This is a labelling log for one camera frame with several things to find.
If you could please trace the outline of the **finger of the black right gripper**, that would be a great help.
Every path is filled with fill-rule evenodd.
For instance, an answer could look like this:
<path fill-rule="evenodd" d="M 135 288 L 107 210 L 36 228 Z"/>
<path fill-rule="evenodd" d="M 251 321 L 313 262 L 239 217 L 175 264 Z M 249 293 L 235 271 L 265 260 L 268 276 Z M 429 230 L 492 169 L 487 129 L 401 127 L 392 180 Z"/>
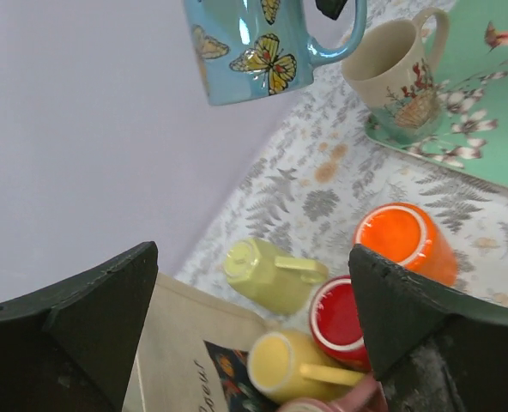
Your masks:
<path fill-rule="evenodd" d="M 336 21 L 348 0 L 315 0 L 317 9 L 326 17 Z"/>

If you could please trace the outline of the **beige floral mug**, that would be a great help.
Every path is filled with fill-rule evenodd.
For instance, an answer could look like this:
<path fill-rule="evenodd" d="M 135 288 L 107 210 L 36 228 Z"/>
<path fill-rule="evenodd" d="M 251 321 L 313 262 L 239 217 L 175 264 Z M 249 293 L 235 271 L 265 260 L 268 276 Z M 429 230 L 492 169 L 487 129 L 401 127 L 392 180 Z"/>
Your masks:
<path fill-rule="evenodd" d="M 370 30 L 342 61 L 345 81 L 400 143 L 423 139 L 441 123 L 434 72 L 450 27 L 447 12 L 426 8 L 411 20 L 387 21 Z"/>

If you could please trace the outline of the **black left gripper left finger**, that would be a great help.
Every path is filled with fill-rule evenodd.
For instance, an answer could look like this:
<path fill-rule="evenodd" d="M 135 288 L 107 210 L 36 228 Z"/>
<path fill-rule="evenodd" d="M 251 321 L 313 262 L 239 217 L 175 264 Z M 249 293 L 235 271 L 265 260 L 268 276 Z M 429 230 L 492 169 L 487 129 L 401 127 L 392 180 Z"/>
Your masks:
<path fill-rule="evenodd" d="M 143 242 L 0 303 L 0 411 L 119 411 L 158 273 Z"/>

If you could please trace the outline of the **lime green mug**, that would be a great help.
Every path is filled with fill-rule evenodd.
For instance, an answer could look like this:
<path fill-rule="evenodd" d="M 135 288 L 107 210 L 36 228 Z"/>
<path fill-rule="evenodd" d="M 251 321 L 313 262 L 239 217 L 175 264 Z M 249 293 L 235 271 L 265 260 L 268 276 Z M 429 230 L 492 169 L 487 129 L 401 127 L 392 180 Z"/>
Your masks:
<path fill-rule="evenodd" d="M 330 273 L 315 259 L 293 257 L 259 238 L 236 242 L 227 252 L 223 270 L 229 286 L 277 315 L 302 309 L 313 287 L 326 282 Z"/>

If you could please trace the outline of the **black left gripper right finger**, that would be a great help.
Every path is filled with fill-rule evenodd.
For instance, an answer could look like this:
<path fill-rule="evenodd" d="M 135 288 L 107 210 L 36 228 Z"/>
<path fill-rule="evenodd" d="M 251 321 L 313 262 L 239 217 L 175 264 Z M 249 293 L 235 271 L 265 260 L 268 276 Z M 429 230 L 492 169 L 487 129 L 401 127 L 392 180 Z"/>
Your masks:
<path fill-rule="evenodd" d="M 508 411 L 508 308 L 349 254 L 360 326 L 391 411 Z"/>

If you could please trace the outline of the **blue butterfly mug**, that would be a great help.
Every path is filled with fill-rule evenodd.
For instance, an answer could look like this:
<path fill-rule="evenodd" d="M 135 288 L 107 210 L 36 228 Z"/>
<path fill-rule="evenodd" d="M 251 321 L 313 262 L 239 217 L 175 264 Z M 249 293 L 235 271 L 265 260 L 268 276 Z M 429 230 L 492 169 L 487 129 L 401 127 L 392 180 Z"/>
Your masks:
<path fill-rule="evenodd" d="M 185 1 L 203 86 L 212 106 L 309 86 L 314 70 L 348 57 L 366 30 L 367 2 L 354 0 L 354 26 L 340 47 L 308 33 L 301 1 Z"/>

